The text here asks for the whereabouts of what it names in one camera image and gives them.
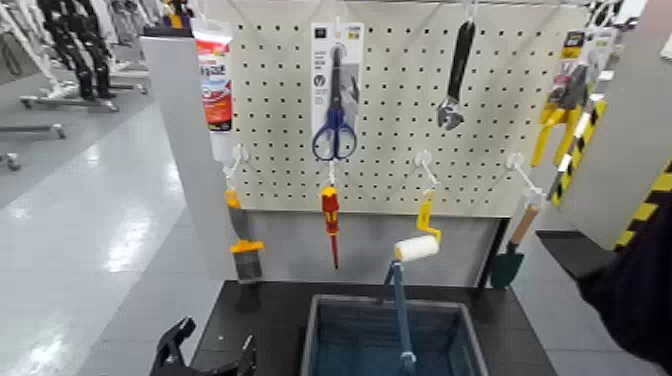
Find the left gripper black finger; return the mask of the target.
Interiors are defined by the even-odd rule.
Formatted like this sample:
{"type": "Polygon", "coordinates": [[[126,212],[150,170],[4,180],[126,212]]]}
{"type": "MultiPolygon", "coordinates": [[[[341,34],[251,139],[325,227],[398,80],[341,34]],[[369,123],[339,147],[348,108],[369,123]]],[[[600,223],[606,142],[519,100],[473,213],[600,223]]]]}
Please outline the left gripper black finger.
{"type": "Polygon", "coordinates": [[[257,347],[253,335],[248,335],[241,347],[241,354],[237,361],[228,363],[220,368],[223,376],[253,376],[257,368],[257,347]]]}
{"type": "Polygon", "coordinates": [[[181,352],[182,343],[196,329],[192,317],[186,316],[170,327],[159,339],[152,365],[152,376],[196,375],[197,371],[189,367],[181,352]]]}

